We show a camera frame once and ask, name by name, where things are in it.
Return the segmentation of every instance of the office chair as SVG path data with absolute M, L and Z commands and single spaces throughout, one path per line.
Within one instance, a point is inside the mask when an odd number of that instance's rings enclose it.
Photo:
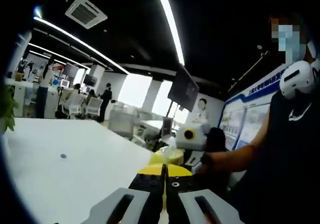
M 65 104 L 62 105 L 62 112 L 70 119 L 71 116 L 81 114 L 81 104 L 84 101 L 85 96 L 77 94 L 74 98 L 69 98 Z
M 88 105 L 86 106 L 85 114 L 90 114 L 92 116 L 100 116 L 100 107 L 102 105 L 102 102 L 102 99 L 91 97 Z

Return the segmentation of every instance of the computer monitor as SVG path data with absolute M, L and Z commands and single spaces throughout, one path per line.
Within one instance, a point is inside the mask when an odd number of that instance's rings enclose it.
M 161 137 L 171 136 L 172 134 L 172 124 L 173 118 L 164 117 L 162 120 Z
M 90 86 L 90 87 L 95 87 L 95 85 L 97 83 L 97 78 L 86 74 L 84 77 L 83 83 Z
M 192 112 L 199 93 L 199 87 L 184 66 L 179 65 L 168 98 Z
M 62 79 L 60 83 L 60 87 L 68 88 L 69 84 L 70 84 L 70 81 Z

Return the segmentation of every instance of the yellow object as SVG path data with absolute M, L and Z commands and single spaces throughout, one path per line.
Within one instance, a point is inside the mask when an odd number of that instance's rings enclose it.
M 138 171 L 138 174 L 143 175 L 156 175 L 161 176 L 163 163 L 157 163 L 152 165 L 147 165 L 146 167 L 142 168 Z M 188 171 L 182 166 L 177 166 L 173 164 L 167 165 L 167 171 L 169 177 L 185 177 L 185 176 L 192 176 L 191 171 Z M 167 195 L 166 195 L 166 180 L 164 181 L 164 193 L 162 195 L 162 210 L 167 209 Z
M 24 76 L 24 74 L 23 74 L 23 73 L 16 72 L 16 73 L 15 73 L 15 80 L 16 80 L 17 82 L 21 82 L 21 81 L 22 81 L 23 76 Z
M 182 149 L 170 149 L 166 154 L 166 160 L 164 160 L 164 149 L 169 148 L 168 146 L 160 148 L 157 152 L 153 153 L 149 160 L 149 165 L 153 164 L 174 164 L 181 165 L 184 162 L 184 153 Z
M 185 177 L 192 176 L 191 171 L 185 169 L 182 166 L 168 164 L 168 176 L 169 177 Z
M 147 165 L 145 168 L 139 170 L 138 174 L 161 176 L 162 166 L 162 163 Z

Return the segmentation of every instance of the window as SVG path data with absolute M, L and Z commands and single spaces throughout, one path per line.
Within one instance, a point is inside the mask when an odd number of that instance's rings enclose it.
M 171 81 L 164 80 L 161 83 L 159 92 L 156 95 L 156 98 L 153 104 L 153 108 L 152 108 L 153 113 L 164 116 L 164 117 L 167 115 L 167 112 L 171 103 L 171 100 L 168 99 L 167 96 L 171 89 L 171 86 L 172 86 Z M 189 111 L 187 109 L 183 109 L 183 111 L 180 111 L 179 110 L 180 105 L 178 106 L 178 109 L 177 109 L 177 106 L 178 104 L 176 102 L 172 103 L 168 117 L 172 118 L 175 114 L 174 120 L 184 124 L 187 120 Z
M 172 118 L 174 116 L 175 121 L 184 124 L 186 123 L 189 111 L 185 108 L 181 111 L 179 110 L 179 107 L 180 105 L 178 105 L 176 102 L 173 102 L 168 117 Z
M 129 74 L 126 76 L 118 101 L 141 108 L 144 104 L 152 77 L 138 74 Z
M 164 80 L 161 83 L 158 94 L 156 95 L 152 112 L 161 116 L 166 116 L 168 109 L 170 107 L 171 100 L 167 98 L 170 88 L 172 86 L 172 81 Z

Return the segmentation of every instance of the black t-shirt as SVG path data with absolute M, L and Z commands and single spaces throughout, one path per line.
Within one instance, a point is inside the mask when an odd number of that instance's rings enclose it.
M 292 121 L 294 107 L 280 92 L 272 97 L 265 141 L 229 193 L 227 200 L 246 224 L 306 223 L 317 216 L 320 98 Z

